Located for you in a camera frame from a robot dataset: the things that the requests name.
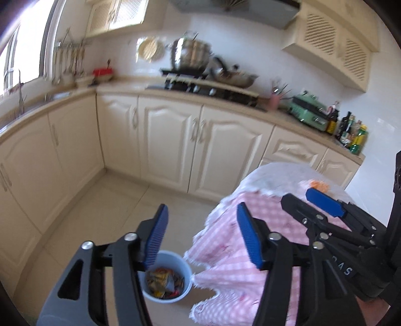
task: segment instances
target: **green appliance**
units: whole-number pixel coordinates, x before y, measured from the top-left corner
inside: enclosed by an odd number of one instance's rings
[[[329,123],[329,118],[324,113],[326,110],[327,107],[318,102],[315,95],[305,92],[293,97],[289,113],[299,121],[320,131],[325,131]]]

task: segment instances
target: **kitchen sink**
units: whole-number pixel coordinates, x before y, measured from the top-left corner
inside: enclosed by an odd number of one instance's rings
[[[6,119],[0,119],[0,132],[4,128],[7,128],[10,123],[14,122],[15,120],[20,119],[21,117],[23,117],[25,114],[29,113],[30,111],[38,109],[38,108],[42,107],[43,105],[51,103],[51,102],[53,102],[55,100],[60,100],[62,98],[66,98],[66,97],[68,97],[70,95],[71,95],[71,92],[63,92],[63,93],[56,93],[56,94],[46,94],[45,96],[40,98],[37,102],[32,103],[29,106],[25,106],[23,113],[18,112],[18,109],[16,109],[15,117],[12,114],[11,116],[9,116]]]

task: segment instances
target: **faucet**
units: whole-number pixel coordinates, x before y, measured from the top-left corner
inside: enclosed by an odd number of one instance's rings
[[[6,81],[7,76],[12,73],[15,69],[11,68],[6,71],[4,74],[4,82]],[[21,84],[21,71],[18,69],[19,75],[18,75],[18,94],[19,94],[19,101],[18,101],[18,110],[19,110],[19,115],[22,115],[25,113],[25,107],[24,107],[24,99],[22,98],[22,84]]]

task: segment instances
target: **red container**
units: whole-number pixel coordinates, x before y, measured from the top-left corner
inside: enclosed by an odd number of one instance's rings
[[[99,69],[95,69],[93,71],[93,74],[95,76],[111,75],[111,74],[113,74],[113,69],[112,68],[99,68]]]

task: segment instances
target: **gas stove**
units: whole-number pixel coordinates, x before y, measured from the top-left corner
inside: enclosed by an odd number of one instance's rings
[[[207,75],[205,74],[191,75],[191,72],[189,72],[190,74],[185,74],[185,72],[169,70],[162,70],[162,72],[166,76],[165,90],[214,97],[250,107],[256,107],[258,102],[258,93],[206,80]],[[160,88],[160,86],[149,86],[148,88],[154,89]]]

